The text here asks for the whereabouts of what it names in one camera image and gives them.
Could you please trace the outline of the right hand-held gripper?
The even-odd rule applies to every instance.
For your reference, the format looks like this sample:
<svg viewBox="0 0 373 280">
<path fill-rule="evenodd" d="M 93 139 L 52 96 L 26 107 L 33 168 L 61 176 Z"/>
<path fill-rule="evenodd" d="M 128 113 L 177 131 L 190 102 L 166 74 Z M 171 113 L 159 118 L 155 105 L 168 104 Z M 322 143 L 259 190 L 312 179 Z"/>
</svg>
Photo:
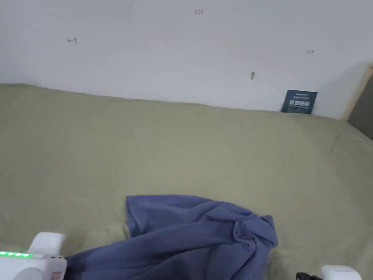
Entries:
<svg viewBox="0 0 373 280">
<path fill-rule="evenodd" d="M 325 265 L 321 277 L 305 272 L 297 272 L 296 280 L 360 280 L 360 274 L 353 268 L 343 265 Z"/>
</svg>

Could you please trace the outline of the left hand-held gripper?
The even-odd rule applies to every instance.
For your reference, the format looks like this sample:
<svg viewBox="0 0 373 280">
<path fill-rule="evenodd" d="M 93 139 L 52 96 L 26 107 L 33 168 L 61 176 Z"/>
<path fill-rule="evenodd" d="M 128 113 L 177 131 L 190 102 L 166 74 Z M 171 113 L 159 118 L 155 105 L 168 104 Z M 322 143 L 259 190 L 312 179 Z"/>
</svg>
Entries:
<svg viewBox="0 0 373 280">
<path fill-rule="evenodd" d="M 67 260 L 60 255 L 62 233 L 40 232 L 26 252 L 0 251 L 2 280 L 63 280 Z"/>
</svg>

